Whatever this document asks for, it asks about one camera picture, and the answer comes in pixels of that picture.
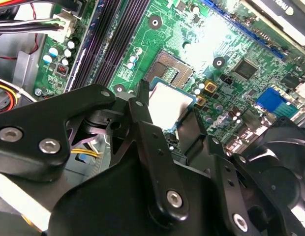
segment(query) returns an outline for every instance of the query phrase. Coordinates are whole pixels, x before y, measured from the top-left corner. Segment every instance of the black cable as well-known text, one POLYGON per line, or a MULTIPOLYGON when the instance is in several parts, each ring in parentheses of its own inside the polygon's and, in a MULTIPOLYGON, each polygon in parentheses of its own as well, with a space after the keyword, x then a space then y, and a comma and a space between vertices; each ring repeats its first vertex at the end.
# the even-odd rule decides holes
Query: black cable
POLYGON ((31 30, 31 29, 45 29, 50 27, 59 27, 58 24, 42 24, 42 23, 29 23, 17 26, 0 26, 0 30, 31 30))
POLYGON ((59 27, 55 27, 55 26, 49 26, 46 28, 43 27, 37 27, 37 28, 33 28, 33 29, 12 29, 12 30, 0 30, 0 33, 4 34, 4 33, 30 33, 30 32, 34 32, 34 31, 49 31, 49 30, 58 30, 59 27))
POLYGON ((22 2, 14 3, 11 5, 0 6, 0 10, 6 10, 12 7, 20 6, 27 3, 34 3, 34 2, 47 2, 51 4, 57 4, 67 11, 74 11, 74 12, 78 11, 80 7, 78 3, 73 2, 72 0, 24 0, 22 2))

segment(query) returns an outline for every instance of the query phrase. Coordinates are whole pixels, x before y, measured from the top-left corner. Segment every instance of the green circuit board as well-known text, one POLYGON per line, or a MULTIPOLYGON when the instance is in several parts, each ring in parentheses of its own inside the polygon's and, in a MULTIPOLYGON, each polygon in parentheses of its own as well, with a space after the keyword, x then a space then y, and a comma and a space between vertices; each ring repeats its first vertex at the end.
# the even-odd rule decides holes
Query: green circuit board
MULTIPOLYGON (((241 7, 241 13, 245 16, 243 19, 247 19, 247 15, 251 14, 243 6, 236 7, 241 7)), ((259 22, 258 26, 273 32, 263 22, 259 22)), ((234 24, 197 0, 152 0, 123 62, 112 79, 110 89, 114 91, 116 85, 123 85, 126 91, 134 90, 136 84, 149 72, 160 50, 163 50, 190 65, 195 71, 192 78, 183 86, 183 90, 192 93, 192 87, 199 80, 210 80, 217 85, 215 93, 205 91, 200 94, 207 101, 203 106, 196 106, 203 118, 210 115, 216 120, 233 106, 237 106, 241 111, 249 108, 255 112, 253 104, 267 88, 276 85, 286 90, 285 86, 280 84, 280 80, 288 72, 297 76, 305 72, 305 54, 284 39, 278 39, 278 35, 275 36, 276 42, 289 46, 290 52, 285 60, 277 58, 234 24), (181 6, 184 6, 184 9, 178 7, 178 3, 183 3, 181 6), (195 14, 190 10, 191 5, 200 8, 197 22, 195 14), (150 25, 150 18, 155 15, 162 19, 162 26, 158 29, 152 29, 150 25), (188 50, 184 48, 186 43, 190 45, 188 50), (134 68, 129 69, 130 57, 139 50, 142 53, 138 55, 134 68), (213 60, 216 57, 223 57, 226 60, 226 64, 220 69, 213 67, 213 60), (235 66, 243 59, 257 67, 256 73, 249 80, 233 76, 235 66), (222 74, 232 78, 232 85, 220 80, 222 74), (216 103, 223 106, 223 111, 214 108, 216 103)), ((205 120, 204 123, 207 128, 210 126, 205 120)), ((210 133, 226 144, 241 125, 229 122, 223 128, 212 129, 210 133)))
MULTIPOLYGON (((84 14, 81 19, 77 19, 74 25, 74 33, 70 38, 77 38, 79 42, 82 41, 83 36, 85 35, 86 29, 89 25, 90 18, 94 12, 94 7, 97 0, 89 0, 84 11, 84 14)), ((54 11, 54 14, 58 14, 61 12, 61 9, 57 7, 54 11)), ((61 62, 64 57, 64 50, 67 48, 67 42, 69 38, 67 38, 64 43, 58 43, 50 37, 46 38, 45 45, 42 51, 42 58, 45 55, 49 54, 49 49, 52 47, 58 47, 60 49, 60 54, 57 57, 53 57, 52 63, 48 64, 43 59, 40 60, 38 65, 38 73, 34 83, 33 93, 35 94, 35 90, 39 89, 42 91, 42 97, 50 97, 54 95, 59 95, 64 92, 65 85, 70 76, 71 67, 67 68, 66 75, 62 75, 57 73, 56 67, 61 62)), ((78 48, 73 51, 73 58, 75 58, 77 54, 78 48)))

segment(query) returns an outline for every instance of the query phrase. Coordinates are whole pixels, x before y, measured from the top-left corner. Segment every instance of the red wire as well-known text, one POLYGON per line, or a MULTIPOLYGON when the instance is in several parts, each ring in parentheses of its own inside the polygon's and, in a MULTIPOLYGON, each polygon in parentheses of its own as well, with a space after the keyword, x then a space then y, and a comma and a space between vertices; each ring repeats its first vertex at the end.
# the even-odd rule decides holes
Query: red wire
MULTIPOLYGON (((5 5, 5 4, 17 3, 17 2, 21 2, 21 1, 22 1, 22 0, 13 0, 13 1, 9 1, 9 2, 6 2, 6 3, 2 3, 2 4, 0 4, 0 6, 1 6, 1 5, 5 5)), ((36 12, 35 12, 35 9, 34 9, 34 5, 33 5, 33 3, 31 3, 30 5, 31 5, 32 11, 33 11, 33 18, 36 20, 36 12)), ((34 42, 35 42, 35 46, 34 46, 34 48, 32 49, 32 51, 30 52, 30 55, 33 54, 33 53, 35 53, 35 52, 38 51, 38 49, 39 49, 39 45, 38 45, 38 34, 37 34, 37 33, 34 34, 34 42)), ((1 57, 1 56, 0 56, 0 59, 5 59, 5 60, 16 60, 17 57, 11 58, 11 57, 1 57)))
POLYGON ((0 4, 0 6, 7 6, 7 5, 14 4, 14 3, 22 2, 22 1, 23 0, 12 0, 12 1, 8 1, 8 2, 5 2, 5 3, 2 3, 2 4, 0 4))

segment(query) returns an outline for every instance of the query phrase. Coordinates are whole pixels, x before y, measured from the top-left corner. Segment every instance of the yellow wire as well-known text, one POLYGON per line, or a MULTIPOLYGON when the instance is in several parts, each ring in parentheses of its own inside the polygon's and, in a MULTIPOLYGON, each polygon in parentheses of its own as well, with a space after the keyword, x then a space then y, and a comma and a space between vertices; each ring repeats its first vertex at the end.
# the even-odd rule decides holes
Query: yellow wire
POLYGON ((93 156, 95 158, 98 158, 99 156, 96 154, 96 153, 92 153, 92 152, 89 152, 89 151, 81 151, 81 150, 72 150, 71 153, 77 153, 77 154, 85 154, 85 155, 88 155, 88 156, 93 156))
POLYGON ((72 151, 83 151, 83 152, 89 152, 91 154, 97 155, 95 151, 88 150, 88 149, 82 149, 82 148, 74 148, 72 151))
POLYGON ((9 1, 12 1, 12 0, 0 0, 0 4, 6 3, 6 2, 9 2, 9 1))
POLYGON ((16 104, 17 104, 17 102, 18 102, 18 97, 17 97, 17 94, 16 94, 13 90, 11 90, 9 87, 6 87, 6 86, 4 86, 4 85, 0 85, 0 88, 3 89, 3 90, 6 90, 6 91, 8 91, 8 92, 10 92, 10 93, 15 97, 16 104))

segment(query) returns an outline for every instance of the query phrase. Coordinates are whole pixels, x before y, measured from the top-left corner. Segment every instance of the black ram slot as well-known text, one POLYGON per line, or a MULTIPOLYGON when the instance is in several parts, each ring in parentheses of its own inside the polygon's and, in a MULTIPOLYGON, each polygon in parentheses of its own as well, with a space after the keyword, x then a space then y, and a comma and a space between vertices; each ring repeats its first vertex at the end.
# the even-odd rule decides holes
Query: black ram slot
POLYGON ((121 2, 122 0, 106 1, 104 9, 97 21, 97 26, 93 32, 92 40, 87 47, 86 56, 79 67, 72 89, 84 87, 89 80, 92 73, 91 68, 96 66, 98 55, 102 50, 109 30, 116 18, 121 2))
POLYGON ((128 48, 150 0, 130 0, 110 42, 93 84, 108 86, 128 48))

